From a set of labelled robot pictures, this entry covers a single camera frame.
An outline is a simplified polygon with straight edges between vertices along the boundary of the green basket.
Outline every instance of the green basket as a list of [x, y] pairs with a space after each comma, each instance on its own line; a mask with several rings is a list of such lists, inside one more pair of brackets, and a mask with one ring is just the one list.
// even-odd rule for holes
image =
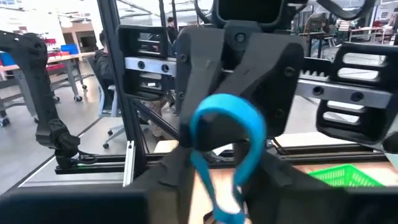
[[308, 174], [334, 187], [383, 186], [351, 164], [317, 170]]

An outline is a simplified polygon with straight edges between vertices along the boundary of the bolt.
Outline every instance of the bolt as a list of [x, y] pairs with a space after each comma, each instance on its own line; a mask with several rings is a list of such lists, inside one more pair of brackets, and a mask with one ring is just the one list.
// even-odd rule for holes
[[186, 61], [188, 60], [187, 55], [181, 54], [181, 55], [180, 55], [180, 60], [181, 60], [182, 62], [186, 62]]
[[166, 65], [166, 64], [162, 65], [162, 71], [163, 72], [169, 72], [169, 66]]
[[314, 96], [320, 96], [320, 95], [322, 95], [322, 94], [323, 94], [323, 88], [320, 87], [320, 86], [314, 87], [313, 90], [312, 90], [312, 94], [313, 94]]
[[363, 100], [363, 93], [355, 92], [351, 95], [351, 100], [354, 102], [358, 102]]
[[246, 40], [246, 35], [244, 34], [236, 34], [235, 41], [238, 43], [243, 43]]
[[138, 62], [138, 68], [139, 69], [144, 69], [145, 68], [145, 63], [143, 61]]
[[287, 68], [285, 69], [285, 76], [287, 76], [287, 77], [292, 77], [292, 76], [294, 75], [294, 72], [295, 72], [294, 68], [292, 68], [292, 67], [287, 67]]

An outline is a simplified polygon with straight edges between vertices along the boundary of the black cable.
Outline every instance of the black cable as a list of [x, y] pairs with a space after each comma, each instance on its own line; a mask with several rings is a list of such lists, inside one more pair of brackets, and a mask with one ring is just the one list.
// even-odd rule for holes
[[193, 0], [193, 6], [195, 6], [195, 12], [197, 13], [197, 15], [199, 16], [199, 18], [205, 23], [205, 24], [210, 24], [211, 21], [209, 20], [209, 18], [207, 18], [204, 13], [201, 11], [200, 7], [199, 7], [199, 3], [198, 0]]
[[275, 144], [275, 149], [280, 155], [288, 155], [289, 153], [286, 151], [285, 148], [283, 148], [279, 142], [276, 140], [276, 138], [273, 138], [272, 141]]
[[332, 14], [339, 17], [340, 19], [345, 21], [352, 21], [354, 19], [366, 16], [370, 12], [370, 10], [373, 9], [376, 0], [365, 0], [365, 3], [357, 14], [347, 12], [332, 0], [317, 0], [317, 3], [319, 3], [319, 5], [321, 5], [327, 11], [330, 11]]
[[97, 162], [97, 158], [94, 154], [78, 151], [79, 159], [71, 159], [72, 161], [77, 162], [78, 164], [91, 165]]

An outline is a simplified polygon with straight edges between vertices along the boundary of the office chair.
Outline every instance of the office chair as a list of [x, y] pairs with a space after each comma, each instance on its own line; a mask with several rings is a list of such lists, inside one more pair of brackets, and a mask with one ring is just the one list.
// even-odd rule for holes
[[[93, 73], [98, 81], [98, 89], [99, 89], [99, 108], [98, 108], [98, 116], [100, 117], [117, 117], [119, 116], [119, 108], [118, 108], [118, 94], [116, 93], [116, 87], [111, 85], [105, 91], [106, 85], [99, 75], [98, 71], [96, 71], [94, 57], [87, 57], [85, 60], [90, 65]], [[103, 147], [105, 149], [109, 148], [110, 140], [116, 138], [124, 132], [124, 126], [119, 125], [116, 127], [112, 127], [108, 130], [109, 138], [105, 140]]]

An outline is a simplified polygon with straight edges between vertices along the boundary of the blue strap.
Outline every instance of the blue strap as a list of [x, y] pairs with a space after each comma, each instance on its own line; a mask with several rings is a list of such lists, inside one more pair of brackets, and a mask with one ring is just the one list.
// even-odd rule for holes
[[217, 221], [227, 224], [243, 224], [245, 220], [243, 210], [243, 197], [239, 193], [238, 187], [242, 186], [250, 177], [253, 170], [256, 168], [264, 148], [264, 141], [267, 136], [266, 122], [262, 114], [253, 107], [250, 102], [229, 94], [215, 94], [205, 98], [193, 114], [190, 122], [190, 132], [193, 139], [193, 146], [196, 149], [198, 122], [201, 117], [206, 114], [219, 113], [232, 117], [245, 129], [249, 134], [251, 143], [250, 151], [243, 159], [242, 163], [237, 166], [233, 175], [233, 195], [235, 200], [239, 203], [241, 210], [237, 214], [230, 214], [222, 211], [217, 204], [213, 183], [210, 179], [206, 160], [201, 156], [200, 152], [194, 150], [191, 155], [191, 162], [198, 174], [200, 175], [203, 184], [209, 194], [213, 204], [213, 214]]

